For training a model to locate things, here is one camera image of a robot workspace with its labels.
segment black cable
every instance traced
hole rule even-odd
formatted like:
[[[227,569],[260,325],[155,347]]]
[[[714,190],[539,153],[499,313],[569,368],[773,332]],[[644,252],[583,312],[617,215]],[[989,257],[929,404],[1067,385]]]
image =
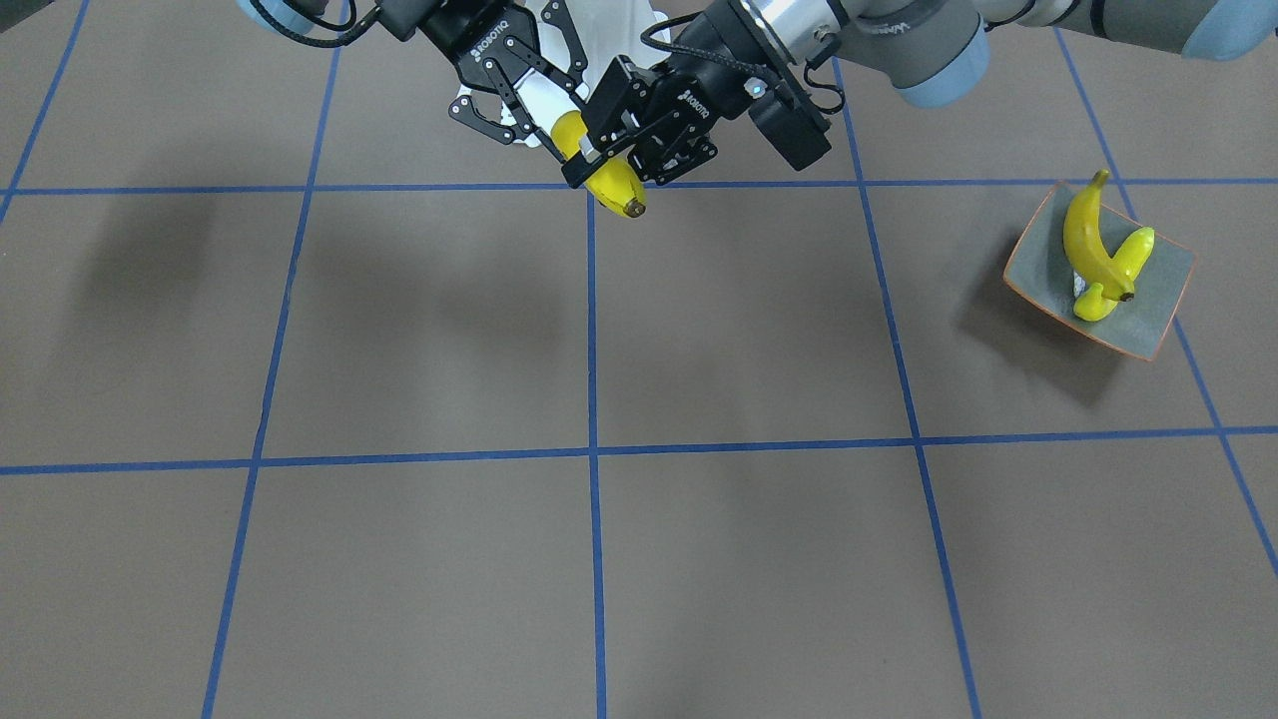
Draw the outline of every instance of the black cable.
[[[736,70],[736,72],[743,73],[743,74],[757,75],[760,79],[767,80],[767,83],[769,86],[781,82],[781,78],[777,75],[777,73],[773,72],[773,69],[769,68],[769,66],[767,66],[767,65],[751,65],[750,63],[743,63],[743,61],[737,60],[736,57],[728,57],[726,55],[718,55],[718,54],[711,52],[708,50],[702,50],[700,47],[693,47],[690,45],[679,45],[676,42],[665,42],[665,41],[661,41],[661,40],[657,40],[656,37],[653,37],[658,32],[667,31],[667,29],[679,27],[681,24],[688,24],[688,23],[695,20],[698,18],[698,15],[700,15],[700,13],[691,13],[691,14],[688,14],[688,15],[680,15],[677,18],[671,18],[668,20],[659,22],[659,23],[649,27],[648,29],[643,31],[642,33],[639,33],[639,41],[643,42],[644,45],[647,45],[648,47],[652,47],[653,50],[662,50],[662,51],[672,52],[672,54],[677,54],[677,55],[691,55],[693,57],[699,57],[699,59],[705,60],[708,63],[714,63],[717,65],[723,65],[725,68],[728,68],[731,70]]]
[[[258,15],[262,15],[262,19],[266,20],[266,24],[271,26],[271,28],[275,29],[275,32],[282,34],[284,37],[288,37],[294,42],[308,45],[311,47],[321,47],[325,50],[331,50],[334,47],[345,47],[351,42],[359,40],[362,34],[368,32],[368,28],[373,27],[373,23],[377,22],[377,17],[382,14],[382,6],[373,5],[373,9],[369,10],[368,14],[364,15],[363,19],[360,19],[358,23],[355,23],[355,26],[349,31],[339,34],[332,40],[318,40],[314,37],[307,37],[304,34],[293,32],[291,29],[284,27],[284,23],[275,19],[275,17],[271,13],[268,13],[266,8],[262,6],[262,0],[248,0],[248,4],[252,5],[254,10],[257,10]]]
[[[813,102],[813,107],[817,107],[817,110],[819,110],[822,115],[837,115],[838,112],[842,112],[843,107],[847,105],[847,93],[843,91],[842,87],[838,87],[837,84],[817,82],[812,79],[812,69],[813,69],[812,65],[808,65],[803,69],[803,80],[808,83],[808,87],[828,89],[838,95],[838,105],[835,105],[833,107],[822,107],[820,105]]]
[[[331,29],[334,32],[346,32],[348,29],[355,27],[355,20],[358,18],[358,14],[357,14],[358,8],[355,8],[355,0],[346,0],[346,3],[350,5],[350,11],[348,13],[346,22],[344,22],[341,24],[334,24],[334,23],[330,23],[327,20],[325,20],[320,15],[312,14],[311,10],[307,10],[305,8],[303,8],[298,3],[298,0],[284,0],[284,4],[288,5],[290,10],[293,10],[294,13],[302,15],[303,18],[305,18],[312,24],[316,24],[316,26],[322,27],[325,29]]]
[[[1036,3],[1036,0],[1029,0],[1029,3],[1026,3],[1025,6],[1021,8],[1020,13],[1016,13],[1015,15],[1007,18],[1006,20],[998,20],[998,22],[992,22],[992,23],[987,24],[985,26],[985,32],[989,32],[989,31],[994,29],[996,27],[1010,26],[1010,24],[1015,23],[1016,20],[1024,18],[1025,15],[1030,14],[1030,10],[1034,9],[1034,4],[1035,3]]]

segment gray surface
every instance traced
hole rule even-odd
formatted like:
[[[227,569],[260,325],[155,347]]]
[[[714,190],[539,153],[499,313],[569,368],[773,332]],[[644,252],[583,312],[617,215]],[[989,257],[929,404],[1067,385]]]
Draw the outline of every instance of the gray surface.
[[[0,36],[0,186],[77,9]],[[843,68],[870,178],[1102,166],[1056,37],[992,40],[937,112]],[[1219,66],[1070,43],[1126,176],[1274,174],[1278,43]],[[858,188],[598,212],[594,412],[583,194],[323,188],[272,375],[330,59],[230,0],[92,1],[0,220],[0,716],[201,716],[215,669],[212,719],[590,718],[602,690],[615,716],[970,716],[914,450],[812,450],[911,437]],[[320,181],[558,180],[446,120],[454,89],[420,42],[343,52]],[[686,179],[852,180],[838,132],[795,175],[736,123]],[[29,194],[208,183],[288,186]],[[1268,718],[1278,581],[1217,438],[1020,444],[1214,432],[1174,337],[1131,361],[1002,284],[1049,184],[868,193],[921,434],[1012,442],[920,453],[984,716]],[[1275,186],[1131,186],[1200,253],[1182,315],[1227,427],[1278,423]],[[608,456],[755,441],[794,451]],[[1272,441],[1231,441],[1270,527]],[[470,462],[550,448],[579,457]],[[477,455],[377,455],[454,451]],[[258,469],[193,470],[217,460]],[[330,462],[373,465],[281,469]]]
[[[263,473],[217,715],[593,716],[584,476]]]
[[[604,460],[610,716],[952,716],[910,450]]]
[[[1219,442],[928,455],[987,715],[1273,714],[1274,576]]]
[[[1153,253],[1136,278],[1136,296],[1116,307],[1099,322],[1080,319],[1074,313],[1075,272],[1065,255],[1063,244],[1065,217],[1075,192],[1075,188],[1065,184],[1049,192],[1043,207],[1012,249],[1003,278],[1031,304],[1052,313],[1070,327],[1153,361],[1163,337],[1171,329],[1176,305],[1180,304],[1194,271],[1194,252],[1168,241],[1166,236],[1158,236]],[[1109,254],[1113,254],[1141,225],[1103,206],[1099,226],[1102,241]]]
[[[0,481],[0,715],[196,716],[244,474]]]

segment robotic arm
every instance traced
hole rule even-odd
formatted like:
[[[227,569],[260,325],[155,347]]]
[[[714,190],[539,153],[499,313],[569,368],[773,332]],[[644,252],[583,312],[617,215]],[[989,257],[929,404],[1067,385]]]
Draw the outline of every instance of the robotic arm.
[[[420,32],[456,68],[450,115],[504,143],[543,144],[571,186],[619,215],[643,212],[643,183],[666,184],[712,160],[709,130],[749,112],[795,170],[831,144],[809,88],[838,56],[882,72],[915,106],[967,93],[989,64],[985,33],[1062,27],[1186,57],[1238,57],[1278,27],[1275,0],[712,0],[667,19],[648,0],[377,0],[334,41],[304,33],[327,0],[238,0],[262,24],[337,46],[381,24]],[[671,31],[677,34],[671,40]],[[791,68],[803,68],[804,82]],[[473,95],[496,95],[502,116]]]

